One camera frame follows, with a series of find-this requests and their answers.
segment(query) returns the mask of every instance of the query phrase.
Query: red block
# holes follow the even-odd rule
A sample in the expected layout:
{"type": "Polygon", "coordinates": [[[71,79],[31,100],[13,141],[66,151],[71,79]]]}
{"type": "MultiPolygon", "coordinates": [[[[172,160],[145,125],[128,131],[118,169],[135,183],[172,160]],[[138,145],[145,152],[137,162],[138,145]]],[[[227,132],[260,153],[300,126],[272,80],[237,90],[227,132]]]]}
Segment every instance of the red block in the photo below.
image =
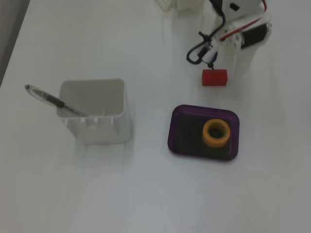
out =
{"type": "Polygon", "coordinates": [[[228,74],[226,69],[204,69],[202,86],[226,86],[228,74]]]}

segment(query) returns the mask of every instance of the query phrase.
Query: purple dish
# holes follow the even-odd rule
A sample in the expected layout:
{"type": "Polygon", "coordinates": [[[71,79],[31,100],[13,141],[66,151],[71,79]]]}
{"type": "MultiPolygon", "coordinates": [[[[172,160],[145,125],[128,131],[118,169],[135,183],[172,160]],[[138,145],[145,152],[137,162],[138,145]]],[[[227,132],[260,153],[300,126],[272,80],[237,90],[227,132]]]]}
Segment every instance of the purple dish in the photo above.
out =
{"type": "Polygon", "coordinates": [[[180,105],[172,113],[168,146],[179,155],[232,160],[238,155],[239,128],[239,118],[232,111],[180,105]],[[230,127],[231,136],[223,148],[210,148],[202,140],[204,124],[210,119],[224,120],[230,127]]]}

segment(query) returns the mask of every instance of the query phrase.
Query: pen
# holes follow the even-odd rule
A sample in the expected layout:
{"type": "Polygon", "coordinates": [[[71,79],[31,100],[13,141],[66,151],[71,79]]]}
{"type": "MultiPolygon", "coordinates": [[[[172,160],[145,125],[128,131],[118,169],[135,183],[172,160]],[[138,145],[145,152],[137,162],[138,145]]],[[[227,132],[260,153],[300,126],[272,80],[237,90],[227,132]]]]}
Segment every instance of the pen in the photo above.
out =
{"type": "Polygon", "coordinates": [[[88,115],[78,111],[77,109],[71,107],[70,105],[64,103],[60,99],[40,90],[39,88],[37,88],[35,86],[31,86],[31,85],[27,84],[27,85],[25,85],[25,89],[30,95],[32,95],[36,99],[38,99],[44,103],[47,103],[49,105],[60,108],[62,110],[65,110],[65,111],[75,115],[76,117],[87,117],[88,116],[88,115]]]}

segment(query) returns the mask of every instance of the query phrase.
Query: pen holder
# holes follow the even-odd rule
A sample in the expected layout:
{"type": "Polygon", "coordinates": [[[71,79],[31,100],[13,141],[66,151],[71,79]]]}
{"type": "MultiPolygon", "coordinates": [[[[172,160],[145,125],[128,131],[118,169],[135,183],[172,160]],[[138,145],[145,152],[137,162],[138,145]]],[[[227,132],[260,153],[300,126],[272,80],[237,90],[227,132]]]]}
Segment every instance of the pen holder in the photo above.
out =
{"type": "Polygon", "coordinates": [[[130,111],[123,80],[65,81],[59,97],[88,115],[74,117],[57,109],[57,115],[78,141],[114,144],[130,140],[130,111]]]}

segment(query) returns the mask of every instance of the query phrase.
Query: orange ring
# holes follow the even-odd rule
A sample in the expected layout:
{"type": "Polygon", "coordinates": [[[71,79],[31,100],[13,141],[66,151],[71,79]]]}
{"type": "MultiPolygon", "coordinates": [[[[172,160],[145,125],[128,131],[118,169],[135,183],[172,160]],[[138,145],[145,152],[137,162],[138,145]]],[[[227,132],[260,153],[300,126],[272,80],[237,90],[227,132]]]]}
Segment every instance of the orange ring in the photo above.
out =
{"type": "Polygon", "coordinates": [[[220,148],[226,145],[231,135],[230,127],[220,119],[212,119],[205,123],[203,127],[202,139],[205,144],[212,148],[220,148]],[[215,128],[224,134],[221,138],[214,138],[209,134],[209,130],[215,128]]]}

